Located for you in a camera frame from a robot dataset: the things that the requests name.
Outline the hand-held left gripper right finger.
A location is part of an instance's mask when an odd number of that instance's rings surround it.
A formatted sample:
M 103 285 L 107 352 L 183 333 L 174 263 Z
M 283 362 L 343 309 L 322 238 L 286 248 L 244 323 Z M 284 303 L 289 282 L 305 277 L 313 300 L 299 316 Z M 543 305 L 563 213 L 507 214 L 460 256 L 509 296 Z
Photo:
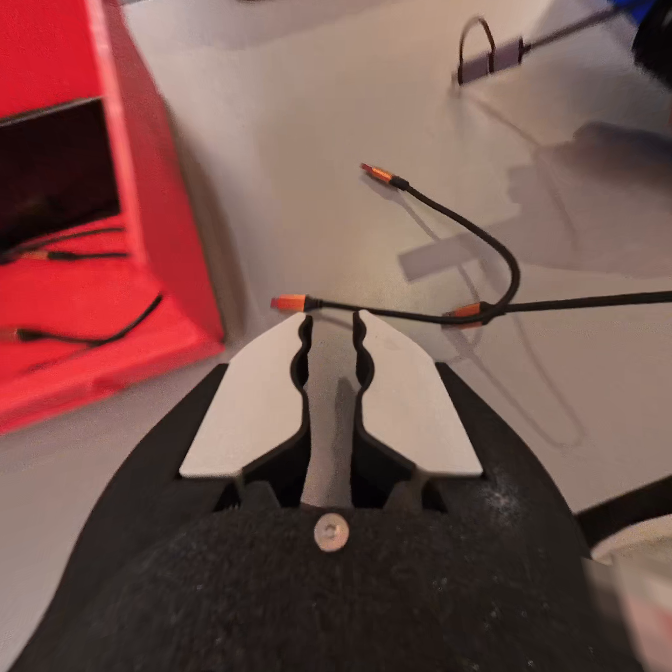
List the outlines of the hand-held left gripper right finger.
M 404 470 L 481 477 L 481 461 L 433 358 L 372 312 L 353 317 L 362 439 Z

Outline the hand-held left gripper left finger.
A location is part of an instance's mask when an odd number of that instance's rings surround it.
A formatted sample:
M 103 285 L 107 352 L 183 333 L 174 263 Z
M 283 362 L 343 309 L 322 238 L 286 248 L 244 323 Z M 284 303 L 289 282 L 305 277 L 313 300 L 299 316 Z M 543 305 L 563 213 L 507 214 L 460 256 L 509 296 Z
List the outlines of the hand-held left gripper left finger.
M 180 466 L 183 478 L 236 478 L 298 436 L 313 320 L 294 314 L 250 341 L 228 363 Z

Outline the red storage bin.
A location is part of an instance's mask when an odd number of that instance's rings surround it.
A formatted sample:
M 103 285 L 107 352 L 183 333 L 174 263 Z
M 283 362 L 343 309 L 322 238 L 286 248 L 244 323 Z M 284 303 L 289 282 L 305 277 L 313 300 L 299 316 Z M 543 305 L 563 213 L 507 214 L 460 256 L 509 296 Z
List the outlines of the red storage bin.
M 101 97 L 121 211 L 1 254 L 1 433 L 223 348 L 163 97 L 119 1 L 2 1 L 1 118 Z

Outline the grey USB hub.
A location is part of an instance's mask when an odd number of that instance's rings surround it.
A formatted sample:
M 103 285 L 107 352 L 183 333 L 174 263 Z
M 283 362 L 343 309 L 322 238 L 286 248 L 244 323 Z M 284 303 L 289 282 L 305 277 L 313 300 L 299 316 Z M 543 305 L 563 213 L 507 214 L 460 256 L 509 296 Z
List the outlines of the grey USB hub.
M 483 30 L 489 47 L 486 51 L 466 59 L 464 55 L 466 38 L 477 26 Z M 472 17 L 466 22 L 460 34 L 458 64 L 451 81 L 462 87 L 498 72 L 518 67 L 522 63 L 525 49 L 526 45 L 522 37 L 497 45 L 487 21 L 480 15 Z

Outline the grey desk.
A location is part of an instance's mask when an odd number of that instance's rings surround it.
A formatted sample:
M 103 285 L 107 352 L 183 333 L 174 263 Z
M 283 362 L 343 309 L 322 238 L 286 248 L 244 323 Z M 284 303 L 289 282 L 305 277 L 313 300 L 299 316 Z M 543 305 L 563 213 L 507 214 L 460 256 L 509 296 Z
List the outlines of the grey desk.
M 280 319 L 278 294 L 442 313 L 507 273 L 459 227 L 366 180 L 396 172 L 490 229 L 518 300 L 671 288 L 671 94 L 594 28 L 464 89 L 464 24 L 533 38 L 590 1 L 144 1 L 124 8 L 176 145 L 227 350 L 1 438 L 1 670 L 49 604 L 129 452 L 219 362 Z M 392 322 L 542 460 L 573 510 L 671 473 L 671 309 Z

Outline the white shirt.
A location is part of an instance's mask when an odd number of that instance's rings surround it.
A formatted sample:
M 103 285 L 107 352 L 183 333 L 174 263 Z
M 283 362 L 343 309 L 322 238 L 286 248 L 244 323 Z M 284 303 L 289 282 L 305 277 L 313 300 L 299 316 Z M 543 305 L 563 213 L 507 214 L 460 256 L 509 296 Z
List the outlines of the white shirt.
M 610 534 L 586 565 L 609 634 L 645 671 L 671 670 L 671 515 Z

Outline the black bin divider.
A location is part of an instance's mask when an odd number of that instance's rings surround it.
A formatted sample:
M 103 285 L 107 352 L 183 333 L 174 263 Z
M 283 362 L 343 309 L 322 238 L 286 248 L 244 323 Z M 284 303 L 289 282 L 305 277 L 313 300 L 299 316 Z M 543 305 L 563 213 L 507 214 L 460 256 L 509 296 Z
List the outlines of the black bin divider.
M 1 119 L 1 253 L 120 211 L 101 97 Z

